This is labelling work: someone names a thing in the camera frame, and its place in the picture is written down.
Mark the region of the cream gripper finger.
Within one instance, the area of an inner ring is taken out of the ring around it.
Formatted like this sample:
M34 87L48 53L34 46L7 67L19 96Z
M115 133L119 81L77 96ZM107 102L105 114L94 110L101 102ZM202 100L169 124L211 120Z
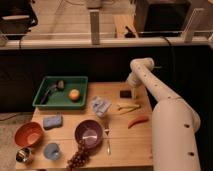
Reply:
M132 99L137 99L137 89L136 88L131 88L131 95Z

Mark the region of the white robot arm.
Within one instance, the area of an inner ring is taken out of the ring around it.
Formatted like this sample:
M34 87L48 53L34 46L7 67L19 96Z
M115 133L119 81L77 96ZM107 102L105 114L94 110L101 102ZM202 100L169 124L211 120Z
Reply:
M201 171L195 139L201 125L198 113L152 73L152 58L133 59L130 68L129 85L143 84L157 101L151 120L153 171Z

